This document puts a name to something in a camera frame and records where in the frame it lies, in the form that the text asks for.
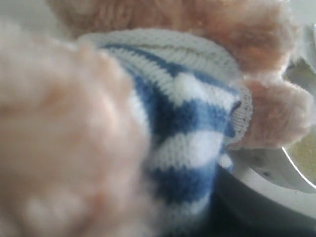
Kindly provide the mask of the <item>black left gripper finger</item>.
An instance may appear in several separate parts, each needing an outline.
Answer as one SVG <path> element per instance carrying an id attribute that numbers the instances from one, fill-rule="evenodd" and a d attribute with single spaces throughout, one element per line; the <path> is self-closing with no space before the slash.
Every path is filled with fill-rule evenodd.
<path id="1" fill-rule="evenodd" d="M 216 237 L 314 237 L 316 221 L 247 187 L 218 170 L 212 206 Z"/>

